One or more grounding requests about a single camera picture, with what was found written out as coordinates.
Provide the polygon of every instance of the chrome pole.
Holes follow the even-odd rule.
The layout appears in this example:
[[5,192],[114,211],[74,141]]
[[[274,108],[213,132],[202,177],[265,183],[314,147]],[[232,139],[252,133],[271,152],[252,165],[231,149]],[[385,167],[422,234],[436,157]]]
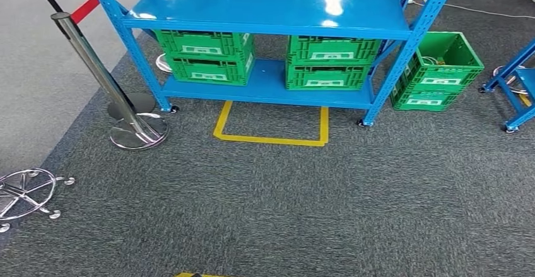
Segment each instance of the chrome pole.
[[100,86],[116,104],[123,117],[111,130],[110,138],[113,144],[126,150],[145,150],[164,141],[169,133],[167,123],[157,114],[135,113],[132,102],[102,64],[87,39],[71,19],[71,15],[67,12],[58,12],[54,13],[51,18]]

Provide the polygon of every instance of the yellow floor marking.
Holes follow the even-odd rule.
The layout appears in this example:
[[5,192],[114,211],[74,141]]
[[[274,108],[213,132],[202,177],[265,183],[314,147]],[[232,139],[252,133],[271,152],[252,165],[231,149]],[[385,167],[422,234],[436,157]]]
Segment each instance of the yellow floor marking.
[[[175,277],[191,277],[195,275],[194,273],[180,273]],[[202,277],[224,277],[224,276],[215,276],[215,275],[201,275]]]
[[524,105],[528,107],[531,106],[531,101],[529,100],[529,97],[527,97],[527,95],[519,94],[519,97],[520,97],[520,100],[522,100],[522,102],[524,103]]
[[290,144],[293,146],[325,146],[329,142],[329,108],[321,107],[319,118],[319,140],[306,139],[288,139],[288,138],[271,138],[243,135],[223,134],[226,120],[232,107],[232,101],[227,100],[221,110],[218,122],[214,129],[214,136],[221,140],[242,141],[246,143],[273,143],[273,144]]

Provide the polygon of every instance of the stacked green crates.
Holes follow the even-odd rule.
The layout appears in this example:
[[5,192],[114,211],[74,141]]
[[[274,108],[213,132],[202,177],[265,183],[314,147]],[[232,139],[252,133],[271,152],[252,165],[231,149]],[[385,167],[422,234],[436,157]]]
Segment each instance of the stacked green crates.
[[254,63],[249,33],[155,30],[178,81],[245,86]]
[[381,41],[361,38],[290,36],[288,90],[360,90]]
[[392,91],[392,106],[444,111],[484,68],[462,33],[428,32]]

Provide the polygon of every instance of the shelf foot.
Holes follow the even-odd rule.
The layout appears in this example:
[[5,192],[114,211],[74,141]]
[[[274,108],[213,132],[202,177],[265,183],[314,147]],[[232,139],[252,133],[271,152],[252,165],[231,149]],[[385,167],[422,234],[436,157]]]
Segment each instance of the shelf foot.
[[503,131],[505,131],[507,134],[512,134],[512,133],[515,133],[519,130],[518,127],[507,127],[507,126],[504,126],[502,128]]
[[493,90],[487,90],[487,89],[485,88],[484,85],[481,86],[481,87],[478,89],[478,92],[480,92],[480,93],[487,93],[487,92],[492,92],[492,91],[493,91]]
[[367,124],[367,123],[364,123],[363,119],[361,119],[358,122],[356,122],[356,125],[359,127],[371,127],[373,125],[373,122]]
[[178,111],[180,111],[180,108],[178,106],[174,105],[174,106],[171,107],[171,110],[169,111],[169,113],[174,114],[174,113],[178,113]]

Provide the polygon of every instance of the carpet floor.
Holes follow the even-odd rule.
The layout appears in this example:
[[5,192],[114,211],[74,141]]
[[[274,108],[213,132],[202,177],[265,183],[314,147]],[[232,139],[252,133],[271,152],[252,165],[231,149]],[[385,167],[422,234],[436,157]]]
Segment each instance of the carpet floor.
[[[535,123],[505,134],[502,93],[476,91],[532,39],[533,20],[445,7],[433,29],[465,33],[486,65],[476,82],[446,112],[386,104],[369,128],[355,125],[362,111],[331,109],[323,148],[220,141],[223,102],[175,99],[165,143],[121,151],[97,92],[43,166],[77,179],[50,202],[62,217],[3,234],[2,276],[534,276]],[[154,61],[156,42],[140,42]],[[256,47],[282,58],[285,37],[259,35]],[[128,56],[113,74],[144,90]],[[313,139],[318,120],[318,108],[235,103],[225,132]]]

